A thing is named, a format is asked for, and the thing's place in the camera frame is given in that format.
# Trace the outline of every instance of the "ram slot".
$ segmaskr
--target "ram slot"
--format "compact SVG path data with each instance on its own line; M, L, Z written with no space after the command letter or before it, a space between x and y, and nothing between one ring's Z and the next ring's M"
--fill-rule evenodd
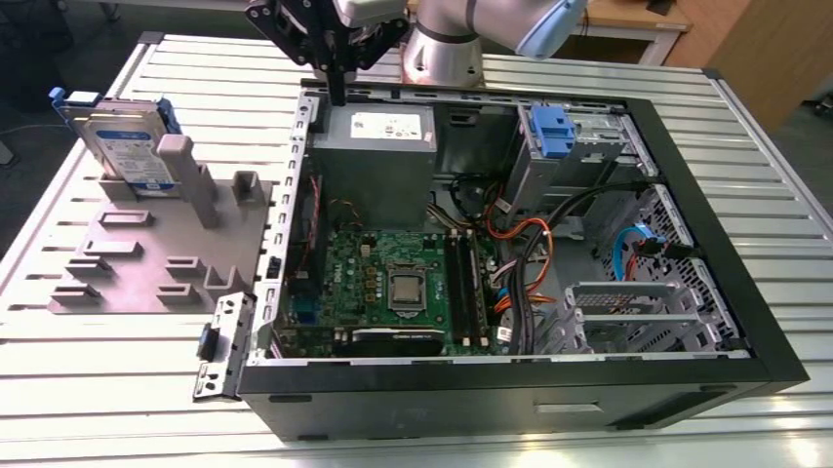
M469 320L462 295L465 277L459 267L458 241L457 236L445 236L445 279L449 308L451 309L451 337L455 343L463 343L469 340Z
M483 277L481 276L482 264L481 264L481 246L478 244L478 236L471 234L470 236L471 242L471 268L474 270L474 276L471 277L471 284L474 285L474 298L477 301L477 307L474 309L475 313L475 325L473 329L477 332L479 337L478 344L482 346L489 346L489 338L486 333L486 297L483 292Z
M471 256L471 242L461 237L457 243L457 254L461 269L461 286L463 294L463 310L469 320L469 337L474 345L481 344L481 320L478 315L478 290L475 288L474 257Z

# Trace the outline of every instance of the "wire bundle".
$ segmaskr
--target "wire bundle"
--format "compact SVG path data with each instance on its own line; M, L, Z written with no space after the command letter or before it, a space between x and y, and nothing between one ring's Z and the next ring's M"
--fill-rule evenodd
M533 233L533 237L529 239L522 253L518 255L516 266L510 272L509 278L509 300L513 312L513 333L509 343L509 354L532 354L534 345L534 328L536 322L533 317L533 309L530 304L530 297L526 292L526 285L524 282L524 272L526 269L528 258L533 254L536 245L541 242L542 235L550 238L550 230L558 223L570 215L573 210L580 207L585 202L597 197L601 193L613 190L632 190L640 191L650 187L648 181L638 182L622 182L610 183L598 187L589 188L582 192L568 198L558 208L552 212L546 218L546 227L542 226Z

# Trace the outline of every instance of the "metal bracket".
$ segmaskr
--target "metal bracket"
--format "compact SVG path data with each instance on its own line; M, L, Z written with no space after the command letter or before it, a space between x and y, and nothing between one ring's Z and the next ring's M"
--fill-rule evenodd
M199 337L196 356L203 362L194 383L195 403L218 399L239 401L236 383L246 359L255 301L255 296L247 292L224 295L218 300L214 320L206 324Z

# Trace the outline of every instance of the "connector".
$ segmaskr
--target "connector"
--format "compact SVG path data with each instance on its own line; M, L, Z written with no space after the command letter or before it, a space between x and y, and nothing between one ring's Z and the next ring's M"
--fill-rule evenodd
M662 252L662 246L665 245L665 239L649 237L645 241L634 242L632 247L634 253L638 256L654 256Z
M682 260L684 258L701 256L701 250L696 247L686 246L685 244L668 243L662 256L665 258L670 258L672 260Z

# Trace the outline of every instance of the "side panel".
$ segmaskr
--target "side panel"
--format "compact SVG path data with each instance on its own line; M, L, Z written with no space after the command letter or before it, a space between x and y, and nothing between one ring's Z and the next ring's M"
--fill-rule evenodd
M243 400L283 441L398 439L644 427L630 424L637 421L654 427L714 407L750 387L538 387L249 395Z

